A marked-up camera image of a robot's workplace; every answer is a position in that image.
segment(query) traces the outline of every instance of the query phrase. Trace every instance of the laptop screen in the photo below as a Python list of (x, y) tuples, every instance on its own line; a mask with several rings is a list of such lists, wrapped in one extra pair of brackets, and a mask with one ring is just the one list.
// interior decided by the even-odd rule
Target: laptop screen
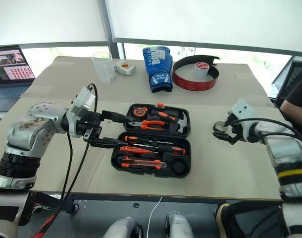
[(34, 79), (33, 72), (18, 45), (0, 47), (0, 85), (32, 83)]

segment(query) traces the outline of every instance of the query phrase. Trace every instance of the laptop keyboard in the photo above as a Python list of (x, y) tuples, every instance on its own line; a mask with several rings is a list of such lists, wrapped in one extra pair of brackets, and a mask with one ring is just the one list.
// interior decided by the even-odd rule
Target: laptop keyboard
[(0, 98), (19, 98), (29, 87), (0, 88)]

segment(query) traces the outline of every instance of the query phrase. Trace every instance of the laptop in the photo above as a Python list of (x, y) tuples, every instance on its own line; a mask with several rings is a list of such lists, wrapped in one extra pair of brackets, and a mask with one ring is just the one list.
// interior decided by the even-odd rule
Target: laptop
[(7, 112), (35, 79), (21, 48), (0, 47), (0, 112)]

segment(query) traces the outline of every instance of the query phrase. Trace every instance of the white roller shade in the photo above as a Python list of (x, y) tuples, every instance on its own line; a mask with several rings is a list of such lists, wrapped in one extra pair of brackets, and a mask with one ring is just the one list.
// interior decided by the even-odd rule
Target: white roller shade
[(0, 0), (0, 45), (105, 42), (97, 0)]
[(302, 0), (106, 0), (106, 3), (115, 41), (149, 39), (302, 52)]

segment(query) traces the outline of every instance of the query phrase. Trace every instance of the table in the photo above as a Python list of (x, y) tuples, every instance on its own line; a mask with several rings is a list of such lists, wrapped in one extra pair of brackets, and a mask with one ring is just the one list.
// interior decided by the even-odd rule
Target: table
[[(36, 79), (0, 122), (0, 158), (11, 124), (25, 116), (31, 105), (39, 102), (68, 107), (81, 87), (95, 79), (90, 63), (87, 58), (58, 57)], [(90, 148), (72, 190), (74, 193), (279, 200), (279, 184), (264, 145), (244, 142), (230, 145), (211, 135), (212, 125), (217, 120), (226, 119), (227, 111), (239, 97), (252, 101), (250, 104), (254, 106), (257, 116), (283, 119), (247, 65), (219, 64), (220, 76), (211, 91), (189, 92), (174, 85), (172, 93), (153, 94), (149, 89), (148, 77), (143, 73), (143, 61), (130, 63), (137, 66), (134, 77), (118, 75), (114, 84), (98, 84), (98, 110), (124, 114), (132, 103), (137, 102), (162, 102), (168, 106), (187, 109), (192, 127), (187, 137), (192, 146), (191, 172), (183, 179), (120, 172), (110, 164), (112, 150)], [(128, 93), (117, 93), (122, 90), (128, 90)], [(124, 132), (124, 127), (118, 123), (104, 121), (101, 125), (101, 137), (117, 138)], [(73, 138), (72, 144), (75, 153), (71, 176), (75, 174), (85, 149), (81, 138)], [(68, 156), (66, 135), (55, 135), (41, 160), (34, 190), (61, 191)]]

